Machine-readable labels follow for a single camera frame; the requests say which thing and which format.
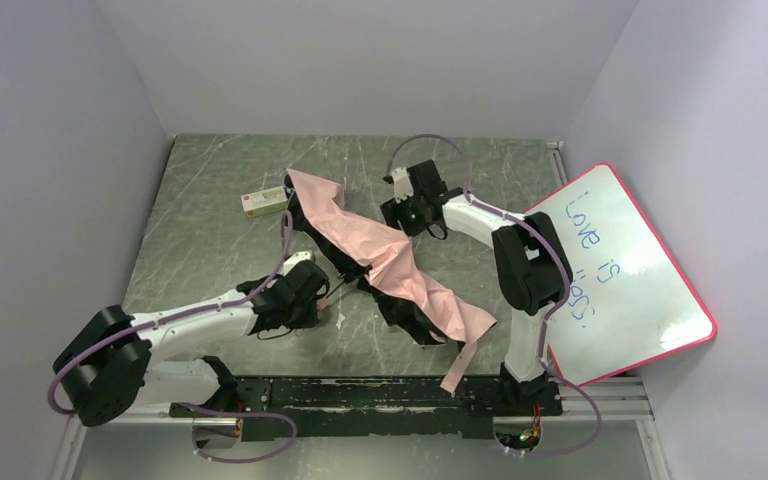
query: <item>gray marble surface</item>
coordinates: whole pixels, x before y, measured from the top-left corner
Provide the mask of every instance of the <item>gray marble surface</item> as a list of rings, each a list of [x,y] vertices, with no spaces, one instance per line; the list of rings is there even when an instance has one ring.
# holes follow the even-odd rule
[[[165,310],[201,301],[267,274],[280,255],[280,214],[247,218],[240,196],[281,185],[287,167],[343,183],[347,210],[382,221],[378,206],[393,193],[381,177],[401,140],[179,136],[131,277],[126,311]],[[558,186],[542,141],[457,141],[473,161],[473,191],[491,204],[521,211]],[[409,166],[428,158],[437,162],[450,187],[463,183],[464,163],[435,140],[409,144],[396,164]],[[508,348],[510,309],[496,283],[492,252],[459,234],[445,241],[422,235],[413,245],[422,270],[499,321],[480,341],[468,370],[497,373]],[[318,252],[303,234],[295,235],[292,250]],[[324,259],[319,263],[336,284],[333,267]],[[240,375],[439,375],[448,370],[457,353],[454,345],[419,347],[407,334],[386,325],[369,295],[344,288],[335,296],[339,299],[316,328],[275,340],[252,336],[217,341],[188,358],[217,355]]]

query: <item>small box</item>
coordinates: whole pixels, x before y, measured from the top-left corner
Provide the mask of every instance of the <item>small box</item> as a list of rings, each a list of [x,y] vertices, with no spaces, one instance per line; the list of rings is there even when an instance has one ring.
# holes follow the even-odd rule
[[[268,188],[242,196],[243,210],[247,217],[259,217],[267,213],[280,212],[287,208],[287,194],[284,187]]]

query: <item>white wall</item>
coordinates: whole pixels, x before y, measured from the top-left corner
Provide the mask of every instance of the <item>white wall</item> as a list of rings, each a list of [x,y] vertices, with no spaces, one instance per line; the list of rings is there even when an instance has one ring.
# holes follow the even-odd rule
[[[51,364],[122,300],[168,153],[91,0],[0,0],[0,479],[47,478]]]
[[[562,138],[637,0],[99,0],[173,132]]]
[[[675,478],[768,478],[768,0],[641,0],[564,158],[619,167],[719,320],[642,369]]]

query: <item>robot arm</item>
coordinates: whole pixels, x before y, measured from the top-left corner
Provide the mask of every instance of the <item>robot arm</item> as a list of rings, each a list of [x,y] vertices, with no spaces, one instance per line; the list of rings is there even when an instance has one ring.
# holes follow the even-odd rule
[[[168,361],[206,342],[263,330],[310,328],[318,323],[316,300],[327,294],[328,276],[310,252],[290,257],[281,275],[242,303],[264,279],[237,285],[216,298],[172,310],[128,315],[119,305],[98,312],[54,362],[67,362],[99,341],[129,327],[155,327],[128,335],[72,369],[61,384],[86,426],[107,423],[125,410],[156,403],[186,402],[226,410],[237,400],[237,381],[216,357]],[[174,318],[165,324],[161,319]]]
[[[448,189],[433,160],[395,169],[385,180],[394,187],[394,198],[381,205],[390,227],[410,236],[428,231],[439,239],[447,238],[450,230],[461,232],[493,249],[499,287],[512,311],[511,341],[502,373],[520,385],[541,377],[545,352],[538,312],[560,300],[563,281],[543,246],[508,218],[524,221],[543,236],[560,257],[568,277],[572,276],[549,216],[535,213],[526,217],[490,206],[479,208],[475,197],[465,195],[461,188]]]

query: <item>pink fabric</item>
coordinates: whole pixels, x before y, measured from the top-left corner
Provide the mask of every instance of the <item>pink fabric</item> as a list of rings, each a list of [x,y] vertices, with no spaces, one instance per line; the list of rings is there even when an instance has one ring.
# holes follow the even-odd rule
[[[475,355],[476,342],[496,319],[419,271],[404,232],[344,211],[342,185],[297,170],[287,172],[311,225],[361,266],[372,266],[367,274],[370,285],[416,303],[447,337],[465,342],[440,385],[454,392]]]

